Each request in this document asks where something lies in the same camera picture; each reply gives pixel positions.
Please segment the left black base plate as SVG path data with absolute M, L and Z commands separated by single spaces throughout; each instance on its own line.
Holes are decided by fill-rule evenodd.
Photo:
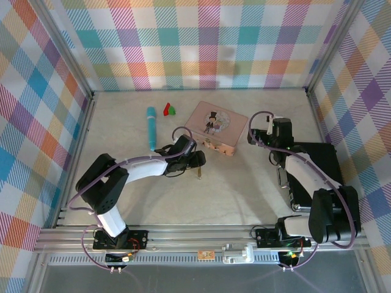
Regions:
M 148 242 L 147 230 L 125 229 L 116 237 L 110 236 L 104 230 L 93 234 L 94 250 L 144 250 Z

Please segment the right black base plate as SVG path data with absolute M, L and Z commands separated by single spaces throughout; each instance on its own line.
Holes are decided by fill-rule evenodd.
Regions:
M 310 248 L 312 243 L 304 236 L 288 236 L 281 230 L 260 228 L 255 230 L 257 248 Z

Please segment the aluminium frame post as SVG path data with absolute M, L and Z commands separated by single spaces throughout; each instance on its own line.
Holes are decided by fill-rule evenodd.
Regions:
M 346 37 L 349 28 L 351 27 L 364 2 L 365 0 L 349 0 L 344 14 L 337 14 L 336 19 L 339 20 L 338 25 L 329 37 L 329 43 L 324 50 L 324 54 L 317 63 L 317 66 L 315 67 L 312 78 L 309 80 L 307 87 L 305 87 L 305 92 L 308 98 L 315 92 L 316 86 L 321 81 L 321 78 L 331 63 L 335 53 L 339 49 L 342 41 Z
M 92 98 L 94 90 L 91 88 L 90 83 L 82 71 L 78 59 L 75 57 L 74 52 L 71 50 L 68 45 L 68 41 L 66 41 L 62 33 L 62 31 L 67 32 L 71 42 L 75 46 L 76 53 L 78 53 L 78 49 L 81 49 L 82 45 L 80 40 L 77 38 L 76 31 L 67 15 L 62 1 L 50 0 L 53 7 L 52 10 L 49 9 L 49 5 L 45 2 L 45 0 L 30 0 L 30 3 L 34 7 L 39 18 L 42 20 L 43 25 L 48 31 L 50 37 L 53 39 L 53 43 L 64 58 L 75 79 L 88 96 Z

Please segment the pink tin box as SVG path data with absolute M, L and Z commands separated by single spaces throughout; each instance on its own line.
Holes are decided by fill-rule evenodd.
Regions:
M 201 101 L 185 126 L 197 143 L 226 156 L 233 156 L 247 121 L 246 116 Z

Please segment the white plastic bracket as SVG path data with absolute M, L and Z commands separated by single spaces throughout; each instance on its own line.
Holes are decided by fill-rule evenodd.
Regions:
M 224 264 L 252 264 L 254 251 L 251 244 L 225 244 L 222 246 Z

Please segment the aluminium mounting rail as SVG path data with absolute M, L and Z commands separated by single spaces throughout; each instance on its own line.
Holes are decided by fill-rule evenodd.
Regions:
M 130 230 L 147 230 L 146 252 L 220 252 L 229 245 L 251 244 L 257 251 L 256 241 L 250 237 L 252 225 L 141 225 Z M 93 228 L 88 226 L 57 226 L 43 229 L 34 248 L 35 253 L 82 252 L 81 236 L 86 231 L 84 243 L 92 251 Z

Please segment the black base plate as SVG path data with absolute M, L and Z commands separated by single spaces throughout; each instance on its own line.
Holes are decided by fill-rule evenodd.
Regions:
M 281 230 L 260 228 L 255 230 L 257 248 L 310 248 L 312 243 L 304 236 L 288 236 Z
M 144 250 L 148 242 L 147 230 L 125 229 L 116 237 L 110 236 L 104 230 L 93 234 L 94 250 Z

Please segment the turquoise marker pen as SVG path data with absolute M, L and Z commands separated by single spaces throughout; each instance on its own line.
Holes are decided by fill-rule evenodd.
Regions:
M 156 110 L 154 107 L 147 108 L 147 123 L 148 123 L 148 144 L 151 151 L 156 148 Z

